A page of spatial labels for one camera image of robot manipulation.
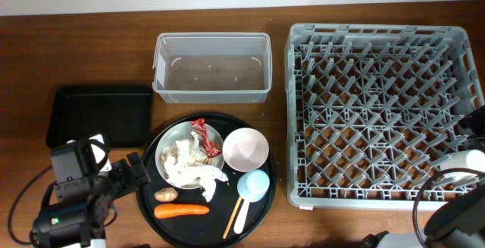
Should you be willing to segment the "brown mushroom piece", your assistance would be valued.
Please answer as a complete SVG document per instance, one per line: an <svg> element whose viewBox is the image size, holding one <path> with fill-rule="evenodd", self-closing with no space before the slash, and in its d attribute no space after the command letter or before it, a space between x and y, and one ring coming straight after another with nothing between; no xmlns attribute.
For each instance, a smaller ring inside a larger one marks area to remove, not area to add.
<svg viewBox="0 0 485 248"><path fill-rule="evenodd" d="M173 202L178 197L178 192L173 187L165 187L154 193L154 198L159 202Z"/></svg>

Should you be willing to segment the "orange carrot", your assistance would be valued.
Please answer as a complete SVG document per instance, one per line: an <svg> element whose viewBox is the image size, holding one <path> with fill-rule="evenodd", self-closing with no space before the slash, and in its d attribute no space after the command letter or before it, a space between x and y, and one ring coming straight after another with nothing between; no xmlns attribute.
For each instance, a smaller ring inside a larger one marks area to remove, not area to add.
<svg viewBox="0 0 485 248"><path fill-rule="evenodd" d="M203 205L165 203L155 207L154 215L158 219L164 219L182 215L204 215L209 211L210 209Z"/></svg>

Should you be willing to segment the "white tissue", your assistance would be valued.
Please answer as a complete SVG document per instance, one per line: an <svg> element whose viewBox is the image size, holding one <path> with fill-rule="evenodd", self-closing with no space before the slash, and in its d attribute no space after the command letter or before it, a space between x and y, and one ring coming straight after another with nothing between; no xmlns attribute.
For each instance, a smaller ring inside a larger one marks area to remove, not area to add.
<svg viewBox="0 0 485 248"><path fill-rule="evenodd" d="M186 135L181 140L195 140L199 145L199 139L200 136L195 131L191 131L190 135ZM176 187L199 184L203 189L202 196L205 198L206 202L210 202L213 199L217 181L228 181L227 175L222 172L220 168L216 168L212 164L185 167L181 165L170 165L169 162L164 163L162 161L162 163L164 165L164 172L167 175L167 182L169 184Z"/></svg>

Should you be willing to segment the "grey plate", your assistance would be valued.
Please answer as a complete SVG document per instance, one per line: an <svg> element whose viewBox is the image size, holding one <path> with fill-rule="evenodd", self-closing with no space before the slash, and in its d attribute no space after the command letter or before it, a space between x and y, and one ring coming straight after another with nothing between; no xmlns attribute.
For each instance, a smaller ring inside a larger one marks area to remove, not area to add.
<svg viewBox="0 0 485 248"><path fill-rule="evenodd" d="M167 181L167 175L164 172L164 165L161 160L161 153L162 150L165 149L166 147L170 146L172 143L174 143L176 140L181 140L183 139L186 135L190 135L190 132L192 130L191 124L186 121L182 122L179 124L176 124L175 126L171 127L165 134L162 135L161 139L158 142L156 151L155 151L155 164L156 168L158 169L159 174L161 177ZM224 166L224 157L222 154L220 154L217 157L214 157L211 159L211 164L216 167L220 168L222 170ZM192 190L196 188L200 188L201 186L199 184L190 184L182 187L176 187L184 190Z"/></svg>

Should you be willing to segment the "red snack wrapper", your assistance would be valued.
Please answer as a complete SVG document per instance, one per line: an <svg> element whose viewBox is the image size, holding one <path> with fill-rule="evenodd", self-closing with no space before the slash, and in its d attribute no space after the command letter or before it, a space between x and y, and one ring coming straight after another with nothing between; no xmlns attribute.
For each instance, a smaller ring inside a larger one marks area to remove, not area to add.
<svg viewBox="0 0 485 248"><path fill-rule="evenodd" d="M201 137L200 144L202 148L205 150L207 156L212 159L217 157L221 154L221 150L209 139L208 136L208 129L205 125L205 119L200 118L191 123L192 129Z"/></svg>

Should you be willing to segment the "wooden chopstick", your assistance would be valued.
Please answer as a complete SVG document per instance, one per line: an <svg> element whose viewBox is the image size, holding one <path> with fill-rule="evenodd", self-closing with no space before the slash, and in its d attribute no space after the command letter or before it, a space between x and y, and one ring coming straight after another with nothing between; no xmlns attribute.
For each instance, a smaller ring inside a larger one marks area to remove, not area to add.
<svg viewBox="0 0 485 248"><path fill-rule="evenodd" d="M239 196L238 199L237 199L237 201L236 201L236 204L235 204L235 206L233 208L233 211L232 211L232 213L230 215L229 221L227 223L227 226L226 226L226 228L224 230L224 233L223 233L223 236L222 236L222 239L224 239L224 240L227 238L227 235L228 235L229 230L230 230L230 228L231 228L231 226L233 224L234 218L236 217L237 211L239 209L239 205L242 202L242 200L243 200L242 197Z"/></svg>

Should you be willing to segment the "white plastic fork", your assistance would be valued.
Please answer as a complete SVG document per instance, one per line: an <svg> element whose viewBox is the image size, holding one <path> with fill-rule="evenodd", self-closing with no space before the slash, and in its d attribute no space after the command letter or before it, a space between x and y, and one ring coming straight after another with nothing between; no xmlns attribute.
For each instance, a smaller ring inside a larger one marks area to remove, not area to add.
<svg viewBox="0 0 485 248"><path fill-rule="evenodd" d="M233 226L233 231L235 234L241 234L243 231L243 228L246 223L246 217L248 214L249 205L250 205L250 202L248 200L243 201L243 204L241 206L241 209L239 210L239 214L237 215L236 221Z"/></svg>

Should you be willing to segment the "light blue cup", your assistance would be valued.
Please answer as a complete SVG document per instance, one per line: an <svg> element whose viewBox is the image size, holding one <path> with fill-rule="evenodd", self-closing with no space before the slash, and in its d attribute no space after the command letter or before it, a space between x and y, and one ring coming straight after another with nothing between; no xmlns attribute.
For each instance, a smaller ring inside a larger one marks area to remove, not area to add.
<svg viewBox="0 0 485 248"><path fill-rule="evenodd" d="M239 179L237 191L245 201L257 202L264 197L269 186L269 176L262 170L254 170Z"/></svg>

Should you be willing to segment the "rice and food scraps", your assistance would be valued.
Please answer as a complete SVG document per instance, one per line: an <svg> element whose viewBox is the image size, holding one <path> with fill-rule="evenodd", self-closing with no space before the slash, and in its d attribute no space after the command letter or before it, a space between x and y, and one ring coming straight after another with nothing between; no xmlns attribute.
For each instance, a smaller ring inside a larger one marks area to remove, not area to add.
<svg viewBox="0 0 485 248"><path fill-rule="evenodd" d="M161 160L170 165L195 167L210 165L208 155L200 149L195 140L177 140L172 145L163 149Z"/></svg>

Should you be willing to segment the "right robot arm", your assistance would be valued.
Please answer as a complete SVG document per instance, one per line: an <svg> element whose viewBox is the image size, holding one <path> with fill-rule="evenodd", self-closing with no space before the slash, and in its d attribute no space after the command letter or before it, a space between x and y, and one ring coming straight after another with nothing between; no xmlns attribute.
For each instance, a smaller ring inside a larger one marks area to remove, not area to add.
<svg viewBox="0 0 485 248"><path fill-rule="evenodd" d="M422 184L412 208L414 231L369 234L361 247L484 248L484 107L464 116L458 125L472 132L467 142L475 148L449 153L439 172ZM439 207L421 230L417 220L419 203L426 192L442 186L462 189L463 194Z"/></svg>

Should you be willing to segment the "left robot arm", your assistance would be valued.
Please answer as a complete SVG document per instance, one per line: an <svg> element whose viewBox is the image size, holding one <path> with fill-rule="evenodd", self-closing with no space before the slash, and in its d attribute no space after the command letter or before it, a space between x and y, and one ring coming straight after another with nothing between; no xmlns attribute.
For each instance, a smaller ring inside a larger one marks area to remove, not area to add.
<svg viewBox="0 0 485 248"><path fill-rule="evenodd" d="M112 164L110 171L51 184L33 222L30 239L35 247L105 247L110 211L118 216L116 199L135 192L150 181L137 152Z"/></svg>

